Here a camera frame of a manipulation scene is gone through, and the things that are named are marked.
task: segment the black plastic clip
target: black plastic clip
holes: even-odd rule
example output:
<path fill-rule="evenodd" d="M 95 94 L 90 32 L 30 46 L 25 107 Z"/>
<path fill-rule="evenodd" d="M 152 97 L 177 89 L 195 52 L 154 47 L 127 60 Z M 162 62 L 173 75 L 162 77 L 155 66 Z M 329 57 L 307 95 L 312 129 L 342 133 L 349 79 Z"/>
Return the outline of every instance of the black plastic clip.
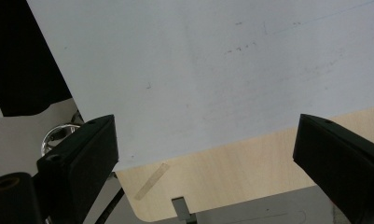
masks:
<path fill-rule="evenodd" d="M 172 199 L 172 203 L 175 209 L 175 213 L 178 216 L 178 220 L 186 221 L 186 224 L 198 224 L 196 214 L 190 214 L 187 209 L 187 203 L 184 197 Z"/>

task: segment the metal ring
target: metal ring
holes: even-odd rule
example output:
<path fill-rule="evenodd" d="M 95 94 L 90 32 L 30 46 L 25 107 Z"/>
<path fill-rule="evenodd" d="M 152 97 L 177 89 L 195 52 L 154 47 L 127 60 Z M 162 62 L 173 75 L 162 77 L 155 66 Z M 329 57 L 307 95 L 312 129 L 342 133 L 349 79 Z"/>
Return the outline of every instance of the metal ring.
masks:
<path fill-rule="evenodd" d="M 48 142 L 51 141 L 51 136 L 63 129 L 69 129 L 70 133 L 75 132 L 78 128 L 80 128 L 81 125 L 79 124 L 74 124 L 74 123 L 66 123 L 66 124 L 61 124 L 59 126 L 56 126 L 52 128 L 47 135 L 45 135 L 44 140 L 42 141 L 41 144 L 41 156 L 44 156 L 47 154 L 49 151 L 53 149 L 53 146 L 51 146 Z"/>

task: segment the light wood surface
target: light wood surface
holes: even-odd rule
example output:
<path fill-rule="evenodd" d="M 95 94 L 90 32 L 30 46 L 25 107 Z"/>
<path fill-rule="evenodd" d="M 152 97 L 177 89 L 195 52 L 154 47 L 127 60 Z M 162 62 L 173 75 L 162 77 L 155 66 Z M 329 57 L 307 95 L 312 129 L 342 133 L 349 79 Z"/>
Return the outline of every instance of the light wood surface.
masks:
<path fill-rule="evenodd" d="M 332 118 L 374 142 L 374 107 Z M 200 212 L 313 186 L 293 162 L 297 128 L 118 171 L 134 213 L 144 221 L 175 217 L 172 198 Z"/>

